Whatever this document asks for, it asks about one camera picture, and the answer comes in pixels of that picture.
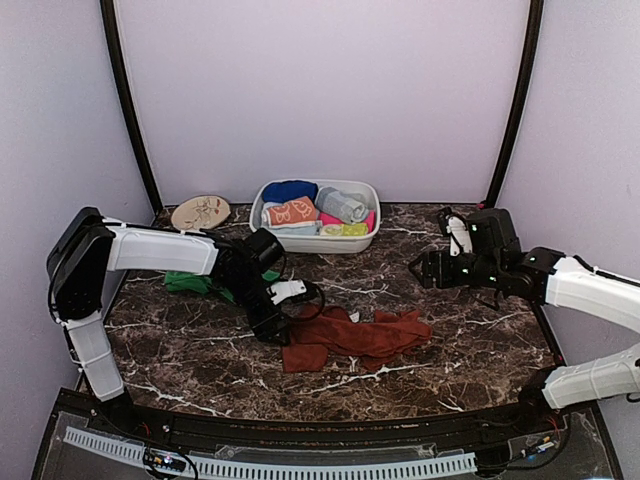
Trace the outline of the orange bunny pattern towel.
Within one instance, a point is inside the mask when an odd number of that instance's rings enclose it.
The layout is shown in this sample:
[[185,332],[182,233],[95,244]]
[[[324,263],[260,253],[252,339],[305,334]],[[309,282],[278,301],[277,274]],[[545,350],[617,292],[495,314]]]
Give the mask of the orange bunny pattern towel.
[[275,229],[311,226],[318,217],[318,209],[307,196],[268,207],[261,214],[263,224]]

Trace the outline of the brown towel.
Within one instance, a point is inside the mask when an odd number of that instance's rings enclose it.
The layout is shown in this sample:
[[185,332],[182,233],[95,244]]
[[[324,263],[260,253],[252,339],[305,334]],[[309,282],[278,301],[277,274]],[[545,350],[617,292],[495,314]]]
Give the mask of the brown towel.
[[420,320],[417,310],[376,311],[373,321],[354,322],[343,308],[329,306],[317,317],[291,326],[290,343],[281,348],[283,371],[320,371],[331,353],[359,358],[373,371],[427,344],[432,335],[432,327]]

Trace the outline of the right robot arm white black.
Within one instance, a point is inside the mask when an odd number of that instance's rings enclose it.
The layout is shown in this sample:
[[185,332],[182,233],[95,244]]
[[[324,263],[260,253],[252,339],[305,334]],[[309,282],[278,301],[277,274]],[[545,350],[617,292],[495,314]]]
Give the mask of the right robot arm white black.
[[618,348],[598,347],[534,373],[510,413],[517,432],[534,432],[549,410],[613,397],[638,401],[638,280],[591,265],[577,254],[523,249],[506,209],[462,216],[445,207],[436,220],[448,247],[426,250],[408,265],[423,288],[483,288],[495,298],[518,298],[557,318],[599,322],[632,336]]

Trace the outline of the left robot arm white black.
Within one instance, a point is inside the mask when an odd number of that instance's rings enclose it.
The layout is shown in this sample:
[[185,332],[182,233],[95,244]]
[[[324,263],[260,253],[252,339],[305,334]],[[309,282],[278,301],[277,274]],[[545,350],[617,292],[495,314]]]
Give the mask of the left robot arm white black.
[[106,332],[113,303],[104,290],[110,280],[123,283],[132,271],[209,278],[232,295],[257,340],[284,345],[290,319],[282,306],[308,289],[301,280],[265,279],[283,257],[283,246],[265,229],[227,239],[214,230],[137,225],[81,208],[48,254],[47,307],[63,328],[72,360],[105,403],[103,421],[120,436],[141,427],[140,412],[120,398],[126,387]]

